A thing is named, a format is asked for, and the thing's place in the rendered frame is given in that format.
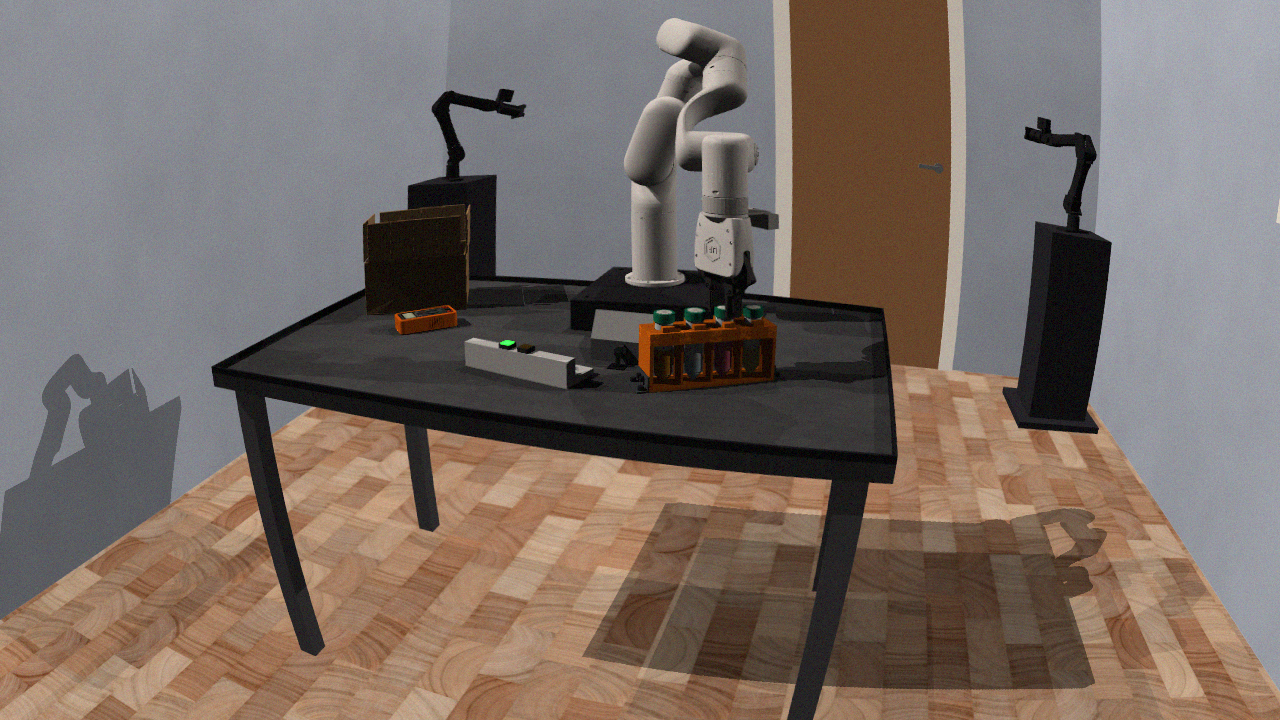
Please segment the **brown cardboard box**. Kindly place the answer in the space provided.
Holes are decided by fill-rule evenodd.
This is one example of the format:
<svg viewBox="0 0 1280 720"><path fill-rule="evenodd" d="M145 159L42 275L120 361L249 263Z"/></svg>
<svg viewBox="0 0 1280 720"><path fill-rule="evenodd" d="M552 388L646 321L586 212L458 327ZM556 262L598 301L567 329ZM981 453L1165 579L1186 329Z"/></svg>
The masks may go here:
<svg viewBox="0 0 1280 720"><path fill-rule="evenodd" d="M468 218L470 205L465 240L465 204L380 211L380 223L375 223L372 214L364 223L367 315L410 313L443 305L454 310L466 309Z"/></svg>

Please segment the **orange pocket multimeter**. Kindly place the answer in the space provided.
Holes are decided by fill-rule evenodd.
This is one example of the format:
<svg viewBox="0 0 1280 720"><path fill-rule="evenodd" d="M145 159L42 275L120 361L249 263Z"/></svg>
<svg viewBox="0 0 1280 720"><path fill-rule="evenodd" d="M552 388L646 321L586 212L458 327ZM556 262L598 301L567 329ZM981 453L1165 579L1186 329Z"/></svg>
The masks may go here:
<svg viewBox="0 0 1280 720"><path fill-rule="evenodd" d="M401 334L436 331L457 325L457 313L451 306L428 307L396 314L396 329Z"/></svg>

